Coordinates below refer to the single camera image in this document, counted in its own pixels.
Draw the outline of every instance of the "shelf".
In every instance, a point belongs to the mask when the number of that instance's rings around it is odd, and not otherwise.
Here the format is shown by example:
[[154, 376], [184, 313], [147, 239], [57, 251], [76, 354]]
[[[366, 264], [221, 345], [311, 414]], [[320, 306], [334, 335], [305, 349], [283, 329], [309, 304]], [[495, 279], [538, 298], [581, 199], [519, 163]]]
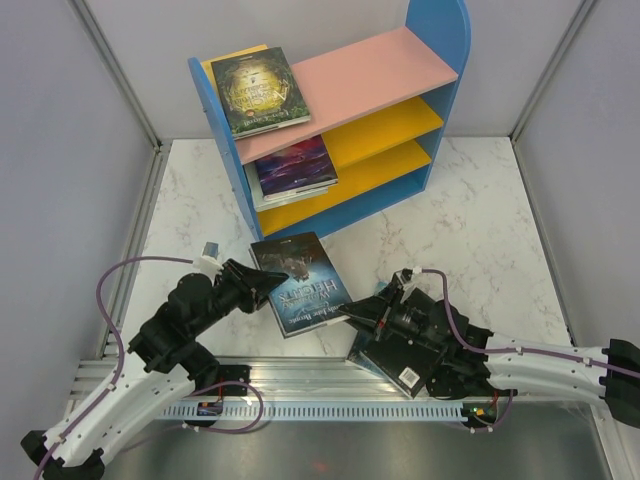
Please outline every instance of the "shelf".
[[431, 159], [415, 141], [405, 142], [338, 173], [338, 184], [329, 193], [257, 214], [264, 236], [427, 165]]
[[284, 230], [278, 230], [267, 236], [266, 239], [285, 238], [312, 231], [322, 238], [336, 230], [347, 227], [421, 192], [424, 188], [423, 180], [427, 168], [429, 168], [429, 165], [391, 180], [328, 210], [317, 213]]
[[341, 170], [442, 127], [443, 121], [414, 97], [322, 134], [331, 161]]
[[458, 78], [407, 27], [310, 58], [292, 70], [311, 120], [236, 141], [242, 164]]

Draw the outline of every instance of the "white wall panel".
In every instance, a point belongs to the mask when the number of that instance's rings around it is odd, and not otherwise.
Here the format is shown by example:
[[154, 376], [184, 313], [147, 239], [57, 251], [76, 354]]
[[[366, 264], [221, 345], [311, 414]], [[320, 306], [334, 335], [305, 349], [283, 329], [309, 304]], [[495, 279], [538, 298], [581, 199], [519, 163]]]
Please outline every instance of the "white wall panel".
[[64, 0], [0, 7], [0, 478], [63, 412], [151, 146]]
[[[640, 346], [640, 3], [599, 2], [519, 143], [569, 322]], [[640, 472], [640, 432], [620, 426]]]
[[[163, 138], [211, 136], [186, 61], [260, 43], [290, 62], [404, 24], [408, 0], [89, 0]], [[472, 48], [449, 133], [506, 135], [580, 0], [468, 0]]]

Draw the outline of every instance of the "blue bookshelf frame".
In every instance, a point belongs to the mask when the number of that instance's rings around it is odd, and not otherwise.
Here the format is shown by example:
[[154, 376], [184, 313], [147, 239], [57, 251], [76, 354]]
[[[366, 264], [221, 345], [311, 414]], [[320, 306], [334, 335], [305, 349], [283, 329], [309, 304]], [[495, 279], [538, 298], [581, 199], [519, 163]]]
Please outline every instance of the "blue bookshelf frame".
[[[405, 25], [458, 74], [455, 82], [421, 96], [444, 120], [441, 128], [417, 139], [422, 149], [431, 157], [431, 163], [269, 235], [267, 239], [307, 231], [315, 231], [319, 237], [323, 237], [426, 188], [433, 161], [451, 113], [453, 100], [469, 58], [471, 24], [463, 0], [411, 0]], [[202, 69], [200, 60], [195, 57], [190, 58], [189, 69], [240, 211], [254, 237], [257, 240], [263, 240], [265, 236], [262, 234], [258, 217], [253, 209], [249, 185], [220, 101]]]

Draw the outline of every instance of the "book on shelf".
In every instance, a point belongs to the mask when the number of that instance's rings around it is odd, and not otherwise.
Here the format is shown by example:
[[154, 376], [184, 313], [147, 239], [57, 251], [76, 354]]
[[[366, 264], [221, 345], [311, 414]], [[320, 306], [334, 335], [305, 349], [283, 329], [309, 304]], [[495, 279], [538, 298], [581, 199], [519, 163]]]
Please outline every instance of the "book on shelf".
[[282, 48], [214, 60], [211, 69], [234, 138], [311, 119]]
[[256, 211], [280, 206], [281, 200], [303, 200], [338, 182], [322, 137], [317, 135], [245, 165]]

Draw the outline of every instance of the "bookshelf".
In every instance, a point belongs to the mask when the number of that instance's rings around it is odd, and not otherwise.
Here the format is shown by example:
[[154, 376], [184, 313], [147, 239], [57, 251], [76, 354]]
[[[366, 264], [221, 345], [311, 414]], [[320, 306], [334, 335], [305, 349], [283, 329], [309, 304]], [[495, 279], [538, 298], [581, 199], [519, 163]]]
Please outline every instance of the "bookshelf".
[[[292, 65], [311, 121], [237, 141], [208, 66], [189, 59], [254, 237], [304, 231], [322, 237], [424, 190], [469, 48], [463, 0], [411, 0], [405, 26]], [[325, 140], [338, 184], [327, 194], [257, 213], [243, 165], [317, 134]]]

